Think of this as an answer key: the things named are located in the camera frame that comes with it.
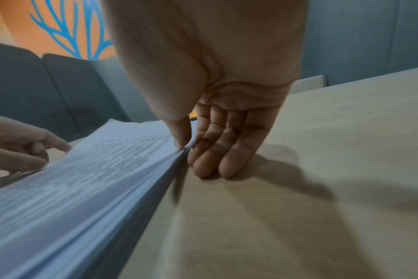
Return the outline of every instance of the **wall mural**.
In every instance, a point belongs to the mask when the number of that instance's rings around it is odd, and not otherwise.
[[[56,12],[54,8],[54,1],[45,0],[44,7],[38,7],[36,4],[36,0],[31,0],[34,8],[35,14],[30,13],[30,17],[32,20],[66,52],[71,54],[75,58],[79,59],[87,59],[87,60],[98,60],[100,54],[108,47],[112,46],[112,41],[108,38],[105,39],[105,23],[103,21],[103,15],[100,11],[99,4],[97,0],[82,0],[83,5],[83,22],[79,20],[79,4],[77,2],[73,2],[72,5],[72,19],[73,22],[68,24],[66,11],[69,8],[66,5],[65,0],[59,1],[59,14]],[[42,9],[47,9],[52,16],[52,19],[56,22],[57,28],[50,26],[42,16]],[[99,28],[99,38],[97,42],[94,44],[92,43],[92,21],[93,17],[96,17],[98,20],[98,28]],[[79,26],[83,24],[85,28],[85,37],[79,38],[78,36],[78,29]],[[83,57],[82,53],[79,49],[78,40],[85,40],[86,41],[86,56]]]

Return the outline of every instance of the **human hand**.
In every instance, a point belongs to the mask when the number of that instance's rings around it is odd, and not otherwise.
[[[254,156],[298,78],[306,0],[102,0],[136,88],[200,177],[229,178]]]
[[[49,148],[67,152],[71,145],[47,130],[0,117],[0,170],[39,170],[48,163]]]

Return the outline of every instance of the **wooden table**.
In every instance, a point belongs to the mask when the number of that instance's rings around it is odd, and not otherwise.
[[[418,279],[418,69],[290,95],[258,153],[183,167],[120,279]]]

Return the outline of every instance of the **book page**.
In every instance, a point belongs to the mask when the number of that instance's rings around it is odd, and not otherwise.
[[[0,278],[137,185],[171,154],[178,156],[161,122],[111,121],[63,159],[1,188]]]

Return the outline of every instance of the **open book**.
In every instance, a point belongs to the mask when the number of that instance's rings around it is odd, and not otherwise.
[[[110,120],[0,188],[0,279],[115,277],[188,149],[160,121]]]

